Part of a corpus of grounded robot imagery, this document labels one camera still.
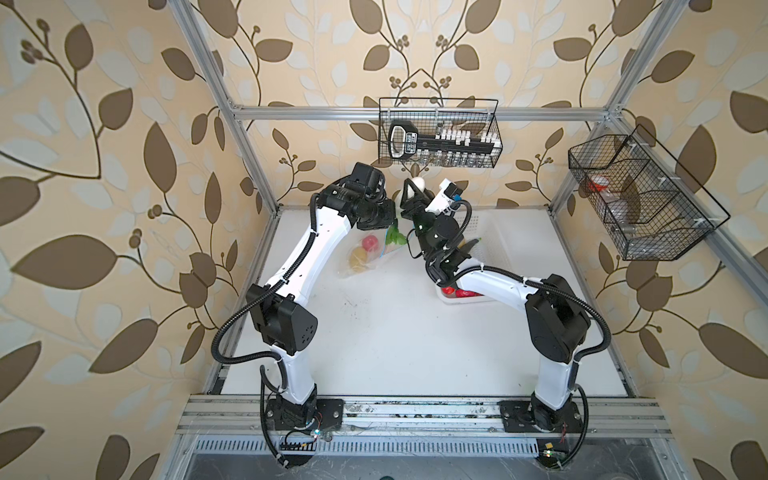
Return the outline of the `white green cucumber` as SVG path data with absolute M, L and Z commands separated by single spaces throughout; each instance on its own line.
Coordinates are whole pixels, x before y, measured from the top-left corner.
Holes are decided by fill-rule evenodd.
M 426 191 L 426 182 L 422 177 L 411 178 L 411 181 L 421 192 Z

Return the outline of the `green leafy vegetable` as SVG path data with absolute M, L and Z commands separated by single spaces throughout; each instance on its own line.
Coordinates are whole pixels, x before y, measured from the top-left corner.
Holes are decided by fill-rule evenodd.
M 408 243 L 407 237 L 400 232 L 397 223 L 393 223 L 386 231 L 385 244 L 403 246 Z

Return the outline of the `small red apple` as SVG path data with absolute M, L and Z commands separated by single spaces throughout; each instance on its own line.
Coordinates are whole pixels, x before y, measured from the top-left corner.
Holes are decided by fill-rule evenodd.
M 370 234 L 362 239 L 361 246 L 366 252 L 373 253 L 380 248 L 380 242 L 376 235 Z

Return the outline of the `clear zip top bag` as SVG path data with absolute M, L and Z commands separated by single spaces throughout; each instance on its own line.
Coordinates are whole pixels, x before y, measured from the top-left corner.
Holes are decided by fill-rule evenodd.
M 397 227 L 364 232 L 341 257 L 337 273 L 350 278 L 374 271 L 392 261 L 406 246 L 406 237 Z

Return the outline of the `yellow potato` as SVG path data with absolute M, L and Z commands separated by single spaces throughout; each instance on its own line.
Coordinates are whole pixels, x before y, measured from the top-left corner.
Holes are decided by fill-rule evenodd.
M 368 252 L 362 247 L 352 250 L 348 259 L 349 269 L 354 273 L 362 273 L 368 269 Z

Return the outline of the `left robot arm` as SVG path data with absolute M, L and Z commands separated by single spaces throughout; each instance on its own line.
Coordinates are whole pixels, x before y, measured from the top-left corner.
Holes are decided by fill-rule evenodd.
M 214 360 L 236 365 L 271 358 L 279 368 L 281 383 L 269 389 L 291 405 L 309 405 L 316 396 L 316 383 L 301 353 L 318 329 L 317 318 L 307 309 L 317 278 L 353 228 L 386 230 L 394 222 L 395 206 L 387 195 L 385 176 L 371 165 L 358 162 L 351 174 L 313 194 L 309 226 L 301 240 L 266 285 L 251 286 L 244 307 L 220 327 L 211 345 Z M 227 356 L 221 349 L 223 337 L 246 315 L 269 349 Z

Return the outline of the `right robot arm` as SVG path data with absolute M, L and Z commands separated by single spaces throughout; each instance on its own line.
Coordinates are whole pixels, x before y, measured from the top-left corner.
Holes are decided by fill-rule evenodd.
M 610 346 L 610 329 L 565 278 L 525 277 L 476 260 L 463 250 L 460 244 L 472 206 L 461 193 L 449 180 L 435 195 L 426 192 L 421 179 L 404 181 L 401 215 L 413 223 L 418 257 L 436 286 L 471 291 L 525 313 L 531 343 L 540 355 L 532 405 L 556 412 L 576 391 L 581 361 Z

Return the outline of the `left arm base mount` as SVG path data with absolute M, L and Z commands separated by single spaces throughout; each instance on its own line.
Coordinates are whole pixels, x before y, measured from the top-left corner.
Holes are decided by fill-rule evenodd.
M 266 403 L 266 418 L 278 431 L 332 431 L 342 425 L 344 406 L 340 398 L 309 399 L 303 405 L 296 405 L 278 397 Z

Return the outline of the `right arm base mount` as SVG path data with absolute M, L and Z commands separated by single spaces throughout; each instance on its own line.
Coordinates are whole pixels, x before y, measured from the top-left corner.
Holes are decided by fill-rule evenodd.
M 498 403 L 506 433 L 575 434 L 583 430 L 585 415 L 569 399 L 559 410 L 553 410 L 532 397 L 530 400 L 504 400 Z

